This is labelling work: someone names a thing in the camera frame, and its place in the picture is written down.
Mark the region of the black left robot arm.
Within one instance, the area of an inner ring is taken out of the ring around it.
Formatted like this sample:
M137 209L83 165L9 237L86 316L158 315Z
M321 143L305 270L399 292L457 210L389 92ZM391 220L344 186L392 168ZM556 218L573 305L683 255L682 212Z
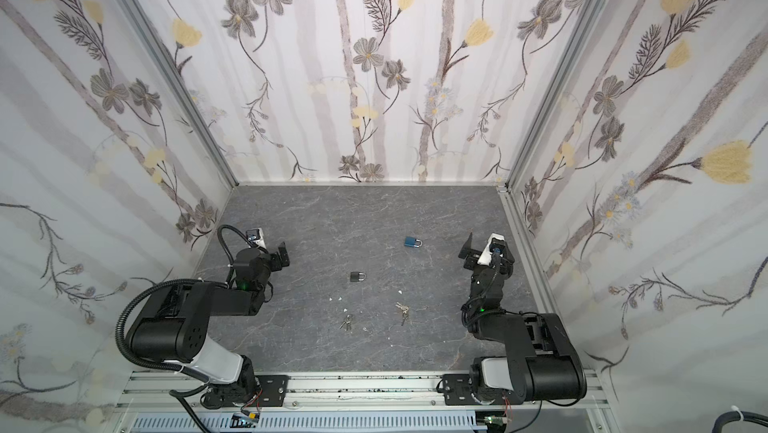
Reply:
M254 406L264 382L252 361L208 333L213 317L253 317L273 296L271 274L290 265L285 243L237 253L225 283L193 279L159 283L134 298L118 318L116 346L136 366L184 374L202 383L208 409Z

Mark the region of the black padlock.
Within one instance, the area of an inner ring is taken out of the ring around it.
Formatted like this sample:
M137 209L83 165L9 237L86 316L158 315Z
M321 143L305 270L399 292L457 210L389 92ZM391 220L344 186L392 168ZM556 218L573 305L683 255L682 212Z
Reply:
M351 272L349 275L349 280L352 283L363 282L365 279L366 279L366 274L364 272L354 271L354 272Z

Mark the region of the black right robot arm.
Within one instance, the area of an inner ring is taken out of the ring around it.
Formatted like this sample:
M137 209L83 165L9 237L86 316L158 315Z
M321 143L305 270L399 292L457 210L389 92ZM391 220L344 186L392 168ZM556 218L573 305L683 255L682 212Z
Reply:
M492 234L483 249L473 248L472 240L469 236L458 254L472 272L462 325L478 340L503 345L504 354L474 359L466 374L443 375L436 391L448 406L579 402L588 382L560 317L504 309L504 284L514 269L511 250L499 234Z

